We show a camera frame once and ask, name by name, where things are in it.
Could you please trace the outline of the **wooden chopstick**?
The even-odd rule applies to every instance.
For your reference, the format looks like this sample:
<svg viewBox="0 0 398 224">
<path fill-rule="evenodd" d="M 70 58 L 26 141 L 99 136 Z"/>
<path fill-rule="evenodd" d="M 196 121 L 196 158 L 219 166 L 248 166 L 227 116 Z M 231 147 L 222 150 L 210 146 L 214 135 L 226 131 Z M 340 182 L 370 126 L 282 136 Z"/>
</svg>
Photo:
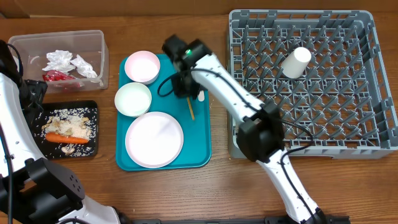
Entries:
<svg viewBox="0 0 398 224">
<path fill-rule="evenodd" d="M 190 100 L 189 96 L 187 97 L 187 103 L 188 103 L 188 108 L 190 110 L 191 118 L 192 118 L 192 120 L 195 120 L 195 115 L 194 115 L 194 112 L 193 112 L 192 103 L 191 103 L 191 100 Z"/>
</svg>

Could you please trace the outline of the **white plastic fork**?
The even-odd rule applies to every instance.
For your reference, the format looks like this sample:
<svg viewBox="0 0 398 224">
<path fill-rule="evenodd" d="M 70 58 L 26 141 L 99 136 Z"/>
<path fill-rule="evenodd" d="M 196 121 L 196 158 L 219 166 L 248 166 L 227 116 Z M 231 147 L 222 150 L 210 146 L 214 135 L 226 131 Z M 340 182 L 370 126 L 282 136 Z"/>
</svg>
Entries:
<svg viewBox="0 0 398 224">
<path fill-rule="evenodd" d="M 197 99 L 198 99 L 198 101 L 200 101 L 200 102 L 202 102 L 202 101 L 205 100 L 205 92 L 204 92 L 203 90 L 201 90 L 201 91 L 199 92 Z"/>
</svg>

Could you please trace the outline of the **red snack wrapper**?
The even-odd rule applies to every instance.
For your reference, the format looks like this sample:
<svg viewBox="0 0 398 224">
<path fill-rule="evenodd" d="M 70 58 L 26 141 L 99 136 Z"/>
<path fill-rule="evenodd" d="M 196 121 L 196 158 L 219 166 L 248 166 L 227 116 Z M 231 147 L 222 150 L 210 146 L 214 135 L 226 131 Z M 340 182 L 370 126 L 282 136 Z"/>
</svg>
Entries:
<svg viewBox="0 0 398 224">
<path fill-rule="evenodd" d="M 65 91 L 78 90 L 82 87 L 79 82 L 72 82 L 72 80 L 77 80 L 73 75 L 66 75 L 56 70 L 49 70 L 46 74 L 42 75 L 42 78 L 45 82 L 65 81 L 65 83 L 54 84 L 54 87 L 61 88 Z"/>
</svg>

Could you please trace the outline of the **white tissue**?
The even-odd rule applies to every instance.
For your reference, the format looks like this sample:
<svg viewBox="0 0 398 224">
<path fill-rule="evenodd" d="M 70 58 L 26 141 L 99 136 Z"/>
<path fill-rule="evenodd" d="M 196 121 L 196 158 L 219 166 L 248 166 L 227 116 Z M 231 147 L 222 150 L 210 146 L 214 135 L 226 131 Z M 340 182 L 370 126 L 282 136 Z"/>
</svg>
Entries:
<svg viewBox="0 0 398 224">
<path fill-rule="evenodd" d="M 70 71 L 75 69 L 75 66 L 70 62 L 73 54 L 69 51 L 56 50 L 54 52 L 47 53 L 46 57 L 49 62 L 47 63 L 47 66 L 43 68 L 43 71 L 48 72 L 50 70 L 55 70 L 68 75 Z"/>
<path fill-rule="evenodd" d="M 94 71 L 93 66 L 86 62 L 80 55 L 76 55 L 76 57 L 70 61 L 72 65 L 75 66 L 77 72 L 86 78 L 96 78 L 98 75 Z"/>
</svg>

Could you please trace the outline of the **pink bowl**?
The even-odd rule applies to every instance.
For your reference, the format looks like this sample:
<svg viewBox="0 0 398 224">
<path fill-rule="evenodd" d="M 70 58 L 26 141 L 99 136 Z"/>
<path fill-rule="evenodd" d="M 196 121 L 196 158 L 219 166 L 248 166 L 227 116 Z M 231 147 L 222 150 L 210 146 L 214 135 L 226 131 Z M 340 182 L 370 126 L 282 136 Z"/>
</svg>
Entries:
<svg viewBox="0 0 398 224">
<path fill-rule="evenodd" d="M 150 51 L 137 51 L 128 56 L 124 71 L 132 81 L 149 85 L 159 76 L 160 60 Z"/>
</svg>

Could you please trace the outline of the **peanut shells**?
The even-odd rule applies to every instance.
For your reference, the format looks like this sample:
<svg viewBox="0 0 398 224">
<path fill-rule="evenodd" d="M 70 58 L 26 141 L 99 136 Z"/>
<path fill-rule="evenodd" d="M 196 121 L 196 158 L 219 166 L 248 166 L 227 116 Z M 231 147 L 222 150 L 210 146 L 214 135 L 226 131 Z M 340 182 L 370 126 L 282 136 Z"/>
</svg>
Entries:
<svg viewBox="0 0 398 224">
<path fill-rule="evenodd" d="M 92 130 L 88 126 L 89 121 L 90 119 L 87 117 L 68 116 L 62 119 L 58 116 L 51 116 L 47 123 L 42 126 L 42 130 L 45 135 L 47 133 L 57 133 L 64 136 L 73 136 L 90 140 Z M 61 147 L 61 151 L 66 155 L 70 155 L 75 152 L 76 145 L 83 144 L 66 144 L 66 146 Z"/>
</svg>

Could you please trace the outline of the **orange carrot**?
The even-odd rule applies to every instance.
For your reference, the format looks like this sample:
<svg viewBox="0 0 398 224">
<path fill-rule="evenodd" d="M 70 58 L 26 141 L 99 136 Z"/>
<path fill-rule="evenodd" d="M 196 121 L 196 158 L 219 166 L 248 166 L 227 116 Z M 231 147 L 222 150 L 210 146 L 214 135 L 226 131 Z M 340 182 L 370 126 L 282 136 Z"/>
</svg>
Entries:
<svg viewBox="0 0 398 224">
<path fill-rule="evenodd" d="M 66 144 L 86 144 L 88 139 L 78 138 L 73 136 L 64 136 L 57 133 L 47 133 L 45 139 L 49 142 L 66 143 Z"/>
</svg>

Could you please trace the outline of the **white bowl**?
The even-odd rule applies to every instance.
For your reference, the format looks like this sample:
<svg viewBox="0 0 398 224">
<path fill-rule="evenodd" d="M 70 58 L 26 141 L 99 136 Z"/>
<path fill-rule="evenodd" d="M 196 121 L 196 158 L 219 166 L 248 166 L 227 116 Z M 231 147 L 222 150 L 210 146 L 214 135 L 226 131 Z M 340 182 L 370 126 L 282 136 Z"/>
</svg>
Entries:
<svg viewBox="0 0 398 224">
<path fill-rule="evenodd" d="M 152 93 L 138 82 L 123 85 L 115 94 L 116 109 L 124 116 L 138 117 L 148 112 L 152 103 Z"/>
</svg>

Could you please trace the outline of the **white plate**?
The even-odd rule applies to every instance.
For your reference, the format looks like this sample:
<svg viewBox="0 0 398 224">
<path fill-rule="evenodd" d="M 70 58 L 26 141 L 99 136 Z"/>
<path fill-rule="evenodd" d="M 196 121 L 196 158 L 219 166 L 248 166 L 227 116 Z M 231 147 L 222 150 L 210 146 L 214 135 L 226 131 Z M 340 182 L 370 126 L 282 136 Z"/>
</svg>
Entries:
<svg viewBox="0 0 398 224">
<path fill-rule="evenodd" d="M 184 144 L 180 123 L 163 112 L 149 112 L 136 118 L 127 130 L 126 151 L 139 166 L 156 169 L 173 162 Z"/>
</svg>

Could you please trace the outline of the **white paper cup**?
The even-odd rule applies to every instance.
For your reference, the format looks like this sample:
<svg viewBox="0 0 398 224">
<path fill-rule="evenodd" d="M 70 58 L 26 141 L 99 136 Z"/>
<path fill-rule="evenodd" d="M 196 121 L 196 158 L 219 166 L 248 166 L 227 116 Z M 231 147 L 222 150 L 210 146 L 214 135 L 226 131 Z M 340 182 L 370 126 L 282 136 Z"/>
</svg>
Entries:
<svg viewBox="0 0 398 224">
<path fill-rule="evenodd" d="M 305 47 L 297 47 L 289 56 L 281 63 L 283 74 L 287 78 L 296 79 L 303 75 L 307 65 L 311 61 L 312 55 L 309 49 Z"/>
</svg>

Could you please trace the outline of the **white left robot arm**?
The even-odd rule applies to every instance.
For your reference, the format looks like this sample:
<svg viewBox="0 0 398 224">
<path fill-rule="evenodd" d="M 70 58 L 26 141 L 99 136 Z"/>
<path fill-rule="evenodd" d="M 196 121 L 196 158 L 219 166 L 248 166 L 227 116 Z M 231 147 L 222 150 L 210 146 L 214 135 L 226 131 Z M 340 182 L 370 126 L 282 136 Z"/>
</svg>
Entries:
<svg viewBox="0 0 398 224">
<path fill-rule="evenodd" d="M 130 223 L 85 194 L 78 177 L 44 157 L 31 133 L 47 84 L 23 79 L 17 49 L 1 42 L 1 211 L 8 222 Z"/>
</svg>

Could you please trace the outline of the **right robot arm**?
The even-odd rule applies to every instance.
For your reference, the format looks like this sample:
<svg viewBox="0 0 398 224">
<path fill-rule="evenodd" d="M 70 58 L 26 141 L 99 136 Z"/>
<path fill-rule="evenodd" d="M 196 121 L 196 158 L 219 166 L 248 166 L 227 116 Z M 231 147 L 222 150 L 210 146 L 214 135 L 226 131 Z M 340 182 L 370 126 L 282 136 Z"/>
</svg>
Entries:
<svg viewBox="0 0 398 224">
<path fill-rule="evenodd" d="M 321 208 L 309 196 L 289 159 L 283 125 L 295 126 L 280 117 L 280 109 L 266 104 L 243 88 L 222 66 L 218 57 L 199 39 L 186 43 L 176 35 L 162 46 L 175 74 L 168 77 L 171 93 L 178 98 L 210 91 L 238 123 L 237 144 L 252 162 L 257 162 L 276 187 L 291 223 L 326 223 Z"/>
</svg>

